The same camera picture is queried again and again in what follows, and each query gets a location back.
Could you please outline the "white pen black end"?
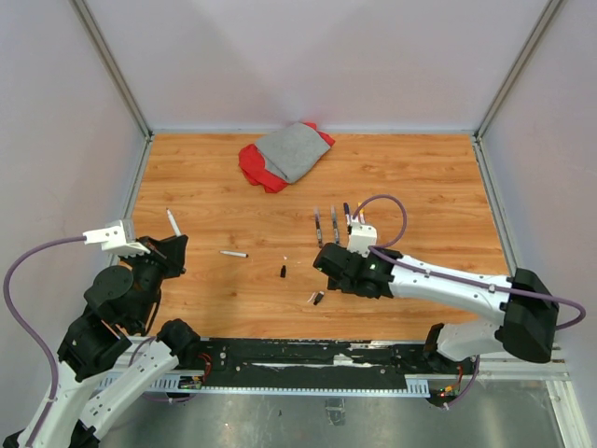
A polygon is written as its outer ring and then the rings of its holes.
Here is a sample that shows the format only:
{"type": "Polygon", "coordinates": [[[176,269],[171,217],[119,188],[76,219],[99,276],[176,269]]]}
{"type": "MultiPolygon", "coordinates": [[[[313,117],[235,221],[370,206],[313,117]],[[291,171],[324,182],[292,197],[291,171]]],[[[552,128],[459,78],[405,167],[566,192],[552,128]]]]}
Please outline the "white pen black end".
{"type": "Polygon", "coordinates": [[[176,219],[174,217],[174,214],[172,213],[172,211],[169,208],[166,209],[166,213],[167,213],[167,218],[168,218],[168,220],[169,220],[169,222],[171,224],[171,227],[173,229],[174,235],[175,236],[181,236],[182,232],[181,232],[181,230],[180,230],[180,228],[179,228],[179,226],[177,224],[177,221],[176,221],[176,219]]]}

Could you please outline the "red cloth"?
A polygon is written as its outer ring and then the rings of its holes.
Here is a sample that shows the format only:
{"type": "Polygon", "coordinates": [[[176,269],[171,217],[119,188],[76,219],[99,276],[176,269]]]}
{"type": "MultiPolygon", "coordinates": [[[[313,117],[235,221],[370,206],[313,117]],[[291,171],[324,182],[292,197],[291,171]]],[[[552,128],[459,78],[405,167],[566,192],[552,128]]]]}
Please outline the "red cloth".
{"type": "MultiPolygon", "coordinates": [[[[310,122],[306,123],[313,127],[317,132],[324,136],[326,140],[333,144],[336,140],[328,133],[321,132],[317,125],[310,122]]],[[[253,186],[261,186],[267,193],[278,193],[287,186],[292,185],[284,182],[276,175],[272,175],[265,170],[265,162],[263,157],[258,153],[256,142],[243,147],[238,154],[239,167],[245,179],[253,186]]]]}

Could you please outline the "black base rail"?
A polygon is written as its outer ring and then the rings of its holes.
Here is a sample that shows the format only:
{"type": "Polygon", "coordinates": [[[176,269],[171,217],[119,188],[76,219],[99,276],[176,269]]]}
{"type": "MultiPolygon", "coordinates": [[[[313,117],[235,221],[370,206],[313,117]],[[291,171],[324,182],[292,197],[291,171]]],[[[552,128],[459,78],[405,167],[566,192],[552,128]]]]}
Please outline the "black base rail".
{"type": "Polygon", "coordinates": [[[284,378],[354,379],[365,373],[434,375],[450,378],[474,370],[471,359],[451,361],[425,352],[421,343],[333,340],[260,340],[195,338],[182,343],[161,339],[179,356],[177,371],[198,371],[209,377],[270,378],[280,372],[284,378]]]}

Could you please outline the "white pen yellow end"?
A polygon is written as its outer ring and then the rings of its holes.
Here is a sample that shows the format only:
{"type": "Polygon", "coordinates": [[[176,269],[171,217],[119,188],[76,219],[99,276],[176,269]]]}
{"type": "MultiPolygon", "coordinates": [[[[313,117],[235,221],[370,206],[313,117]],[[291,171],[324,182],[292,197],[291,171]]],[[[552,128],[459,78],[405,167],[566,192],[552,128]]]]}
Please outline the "white pen yellow end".
{"type": "Polygon", "coordinates": [[[357,206],[358,206],[358,209],[359,209],[359,210],[358,210],[358,212],[359,212],[359,213],[358,213],[358,216],[359,216],[359,222],[360,222],[361,224],[365,224],[365,223],[366,223],[366,220],[365,220],[365,215],[364,215],[364,211],[363,211],[363,206],[362,206],[362,203],[358,203],[358,205],[357,205],[357,206]]]}

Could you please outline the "purple pen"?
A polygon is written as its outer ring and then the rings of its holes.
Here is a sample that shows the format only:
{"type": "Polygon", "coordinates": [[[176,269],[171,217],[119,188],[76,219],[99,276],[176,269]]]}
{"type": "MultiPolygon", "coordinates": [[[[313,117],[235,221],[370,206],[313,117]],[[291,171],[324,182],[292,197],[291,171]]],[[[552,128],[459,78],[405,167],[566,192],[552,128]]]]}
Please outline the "purple pen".
{"type": "Polygon", "coordinates": [[[320,211],[319,211],[318,207],[314,208],[313,214],[314,214],[314,223],[315,223],[315,228],[316,228],[317,244],[318,244],[319,248],[323,248],[323,245],[324,245],[323,232],[322,232],[322,228],[321,228],[321,216],[320,216],[320,211]]]}

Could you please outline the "angled white pen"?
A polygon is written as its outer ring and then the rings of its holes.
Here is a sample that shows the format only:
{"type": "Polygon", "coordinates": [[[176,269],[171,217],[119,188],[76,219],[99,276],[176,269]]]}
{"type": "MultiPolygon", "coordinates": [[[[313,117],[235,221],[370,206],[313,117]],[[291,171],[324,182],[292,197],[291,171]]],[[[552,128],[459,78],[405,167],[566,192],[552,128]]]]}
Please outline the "angled white pen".
{"type": "Polygon", "coordinates": [[[235,258],[246,259],[249,257],[249,255],[247,253],[238,252],[238,251],[220,250],[219,253],[224,256],[235,257],[235,258]]]}

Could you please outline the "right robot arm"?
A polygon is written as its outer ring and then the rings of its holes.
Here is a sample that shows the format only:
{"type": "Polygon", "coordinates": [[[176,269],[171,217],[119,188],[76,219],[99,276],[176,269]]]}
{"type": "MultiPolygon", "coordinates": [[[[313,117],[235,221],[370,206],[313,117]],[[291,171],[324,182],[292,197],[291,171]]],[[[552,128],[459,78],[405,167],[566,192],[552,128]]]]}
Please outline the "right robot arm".
{"type": "Polygon", "coordinates": [[[536,273],[513,276],[443,268],[391,249],[364,256],[328,243],[313,262],[327,287],[358,297],[413,298],[438,302],[477,316],[464,324],[435,324],[428,332],[423,364],[442,373],[473,355],[505,351],[523,361],[548,363],[559,314],[536,273]]]}

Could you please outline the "white marker blue tip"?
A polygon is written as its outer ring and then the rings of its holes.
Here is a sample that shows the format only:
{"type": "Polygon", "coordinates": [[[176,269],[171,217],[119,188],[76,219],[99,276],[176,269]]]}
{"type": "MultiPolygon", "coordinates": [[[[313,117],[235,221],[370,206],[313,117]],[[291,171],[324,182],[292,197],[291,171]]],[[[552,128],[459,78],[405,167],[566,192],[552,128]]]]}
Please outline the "white marker blue tip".
{"type": "Polygon", "coordinates": [[[352,217],[350,214],[346,214],[345,218],[346,218],[347,233],[350,234],[352,231],[352,217]]]}

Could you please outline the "grey folded cloth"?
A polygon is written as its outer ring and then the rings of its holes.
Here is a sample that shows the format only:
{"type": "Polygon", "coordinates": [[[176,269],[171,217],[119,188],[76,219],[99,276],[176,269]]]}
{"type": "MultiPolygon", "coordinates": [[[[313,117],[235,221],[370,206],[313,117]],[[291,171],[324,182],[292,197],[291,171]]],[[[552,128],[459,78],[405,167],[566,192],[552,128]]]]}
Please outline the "grey folded cloth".
{"type": "Polygon", "coordinates": [[[297,122],[258,138],[256,147],[268,173],[294,184],[311,171],[333,144],[313,127],[297,122]]]}

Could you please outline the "aluminium frame rail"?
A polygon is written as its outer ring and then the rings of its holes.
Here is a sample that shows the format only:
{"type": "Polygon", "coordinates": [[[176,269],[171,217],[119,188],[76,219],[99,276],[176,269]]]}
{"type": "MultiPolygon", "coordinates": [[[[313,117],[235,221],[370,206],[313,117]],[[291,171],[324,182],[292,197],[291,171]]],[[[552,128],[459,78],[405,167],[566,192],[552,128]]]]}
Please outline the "aluminium frame rail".
{"type": "Polygon", "coordinates": [[[478,378],[496,381],[566,381],[569,372],[558,345],[548,363],[532,363],[518,359],[507,352],[480,356],[478,378]]]}

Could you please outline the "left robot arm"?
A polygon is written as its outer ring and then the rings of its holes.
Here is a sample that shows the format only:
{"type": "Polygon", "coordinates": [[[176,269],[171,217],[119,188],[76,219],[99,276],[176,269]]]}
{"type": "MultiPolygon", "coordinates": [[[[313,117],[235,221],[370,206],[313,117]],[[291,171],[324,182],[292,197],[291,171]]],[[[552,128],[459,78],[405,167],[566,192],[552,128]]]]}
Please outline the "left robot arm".
{"type": "Polygon", "coordinates": [[[200,357],[200,336],[181,319],[164,324],[148,348],[102,393],[94,391],[131,347],[132,335],[145,336],[160,307],[161,285],[185,273],[185,234],[156,240],[149,236],[117,246],[119,265],[100,271],[84,294],[87,303],[52,353],[22,317],[10,295],[17,268],[45,249],[91,243],[89,234],[34,247],[15,259],[3,280],[7,309],[46,356],[50,384],[30,424],[9,436],[6,447],[97,447],[115,420],[163,373],[193,367],[200,357]]]}

